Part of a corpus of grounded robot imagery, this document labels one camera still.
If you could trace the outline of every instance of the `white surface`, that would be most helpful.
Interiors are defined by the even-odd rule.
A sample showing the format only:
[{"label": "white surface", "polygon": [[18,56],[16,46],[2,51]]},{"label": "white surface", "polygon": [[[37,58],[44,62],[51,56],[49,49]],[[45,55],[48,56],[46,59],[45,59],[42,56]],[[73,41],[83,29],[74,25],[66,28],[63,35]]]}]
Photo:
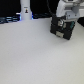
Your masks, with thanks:
[{"label": "white surface", "polygon": [[50,19],[0,24],[0,84],[84,84],[84,28],[70,41]]},{"label": "white surface", "polygon": [[80,9],[79,13],[80,13],[80,17],[84,17],[84,9]]}]

